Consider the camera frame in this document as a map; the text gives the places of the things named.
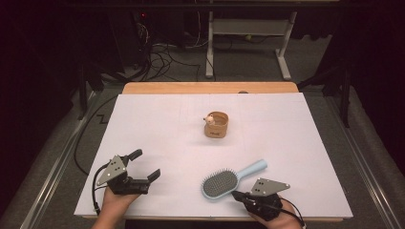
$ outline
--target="small white object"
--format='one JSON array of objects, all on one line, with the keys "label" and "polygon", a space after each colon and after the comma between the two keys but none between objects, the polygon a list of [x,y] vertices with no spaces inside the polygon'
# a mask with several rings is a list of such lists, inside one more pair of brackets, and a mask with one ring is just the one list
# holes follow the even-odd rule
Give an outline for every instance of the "small white object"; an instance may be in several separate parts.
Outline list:
[{"label": "small white object", "polygon": [[209,116],[205,117],[204,120],[208,125],[215,125],[215,120],[214,120],[213,114],[210,114]]}]

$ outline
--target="blue hair brush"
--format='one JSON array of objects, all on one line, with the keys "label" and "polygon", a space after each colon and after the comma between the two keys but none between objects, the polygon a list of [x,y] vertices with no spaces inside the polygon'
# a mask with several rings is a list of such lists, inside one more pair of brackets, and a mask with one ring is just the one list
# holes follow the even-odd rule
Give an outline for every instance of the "blue hair brush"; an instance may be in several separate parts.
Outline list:
[{"label": "blue hair brush", "polygon": [[209,199],[222,198],[236,190],[239,181],[248,175],[267,168],[265,160],[261,159],[235,173],[229,169],[223,169],[208,176],[202,183],[202,194]]}]

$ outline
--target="brush bristles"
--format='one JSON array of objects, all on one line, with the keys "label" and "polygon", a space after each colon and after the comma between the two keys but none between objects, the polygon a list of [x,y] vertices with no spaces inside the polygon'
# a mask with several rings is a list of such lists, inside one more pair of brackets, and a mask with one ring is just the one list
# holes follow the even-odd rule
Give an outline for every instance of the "brush bristles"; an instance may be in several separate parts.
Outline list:
[{"label": "brush bristles", "polygon": [[202,190],[211,198],[216,198],[238,185],[238,177],[235,172],[225,169],[207,177],[202,183]]}]

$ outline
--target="hand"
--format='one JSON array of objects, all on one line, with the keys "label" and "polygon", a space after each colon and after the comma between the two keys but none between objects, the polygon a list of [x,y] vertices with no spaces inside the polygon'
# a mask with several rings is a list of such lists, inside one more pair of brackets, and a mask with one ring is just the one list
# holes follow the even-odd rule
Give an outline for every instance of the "hand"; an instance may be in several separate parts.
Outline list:
[{"label": "hand", "polygon": [[115,195],[110,187],[105,188],[101,212],[92,229],[113,229],[122,219],[129,205],[140,195]]},{"label": "hand", "polygon": [[[295,214],[294,208],[290,203],[281,199],[283,203],[283,209]],[[264,219],[249,213],[251,217],[262,223],[267,229],[302,229],[300,223],[296,218],[289,214],[280,212],[280,215],[276,219],[265,221]]]}]

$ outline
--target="white tabletop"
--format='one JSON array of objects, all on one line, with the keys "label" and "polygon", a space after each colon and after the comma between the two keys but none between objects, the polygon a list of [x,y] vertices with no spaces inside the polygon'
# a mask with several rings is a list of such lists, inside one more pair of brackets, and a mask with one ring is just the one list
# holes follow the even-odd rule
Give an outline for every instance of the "white tabletop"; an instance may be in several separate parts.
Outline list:
[{"label": "white tabletop", "polygon": [[[227,113],[225,138],[203,133],[210,112]],[[250,219],[231,195],[217,201],[202,195],[212,172],[235,171],[259,159],[268,167],[241,180],[250,191],[263,177],[288,183],[279,193],[306,219],[346,219],[352,211],[302,94],[121,94],[98,149],[75,215],[93,217],[91,184],[96,170],[114,155],[142,149],[128,164],[132,178],[155,170],[149,194],[128,209],[128,219]],[[103,191],[96,191],[101,205]]]}]

